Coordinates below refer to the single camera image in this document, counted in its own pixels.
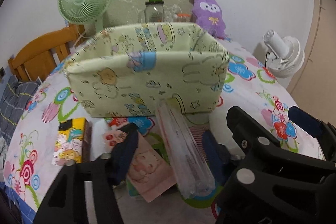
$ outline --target chair backrest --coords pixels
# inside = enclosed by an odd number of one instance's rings
[[[82,33],[83,30],[82,25],[70,24],[69,27],[44,34],[29,42],[15,58],[8,60],[12,74],[24,82],[36,80],[37,77],[44,81],[56,68],[51,49],[55,50],[62,62],[70,54],[68,42],[77,40],[79,32]]]

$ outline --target purple plush toy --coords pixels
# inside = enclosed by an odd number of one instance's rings
[[[213,37],[226,37],[222,10],[215,0],[194,0],[192,12],[197,17],[196,24]]]

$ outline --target star print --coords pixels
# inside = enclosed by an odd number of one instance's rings
[[[190,107],[192,107],[193,109],[196,109],[196,108],[198,108],[199,106],[201,106],[201,105],[199,104],[199,100],[191,102],[191,105],[190,105]]]

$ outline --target transparent plastic bag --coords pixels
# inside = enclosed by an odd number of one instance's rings
[[[215,179],[183,115],[162,100],[156,109],[156,118],[182,196],[209,195],[215,189]]]

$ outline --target light green storage box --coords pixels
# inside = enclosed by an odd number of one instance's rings
[[[92,117],[154,115],[160,99],[182,113],[216,107],[229,55],[193,23],[107,28],[65,64],[78,100]]]

